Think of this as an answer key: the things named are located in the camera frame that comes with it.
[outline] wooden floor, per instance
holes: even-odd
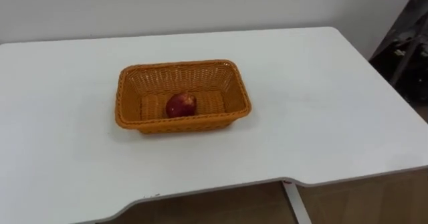
[[[312,224],[428,224],[428,170],[299,191]],[[103,224],[145,223],[296,224],[281,183],[141,203]]]

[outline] table leg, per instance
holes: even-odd
[[[299,224],[312,224],[296,184],[283,181],[282,185],[287,192],[297,222]]]

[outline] orange basket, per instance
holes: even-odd
[[[173,94],[197,99],[196,115],[168,118]],[[116,93],[116,123],[144,134],[225,128],[251,111],[236,65],[229,60],[143,64],[122,70]]]

